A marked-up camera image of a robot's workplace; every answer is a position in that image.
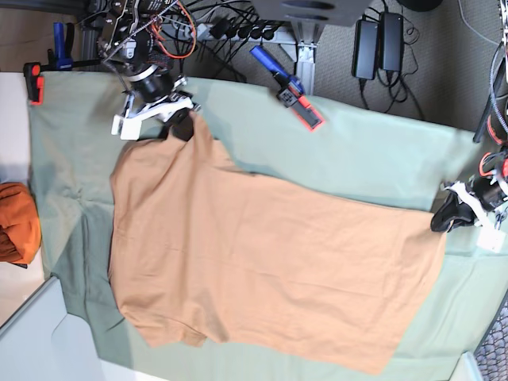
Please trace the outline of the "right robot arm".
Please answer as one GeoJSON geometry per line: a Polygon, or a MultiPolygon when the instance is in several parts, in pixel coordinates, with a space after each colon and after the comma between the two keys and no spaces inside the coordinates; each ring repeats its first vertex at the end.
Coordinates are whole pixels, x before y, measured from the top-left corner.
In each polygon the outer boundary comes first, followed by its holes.
{"type": "Polygon", "coordinates": [[[172,77],[171,69],[194,52],[197,42],[197,24],[181,1],[110,3],[97,46],[101,64],[119,78],[125,93],[112,135],[138,140],[144,121],[156,119],[164,125],[161,139],[193,137],[189,113],[198,104],[183,90],[187,78],[172,77]]]}

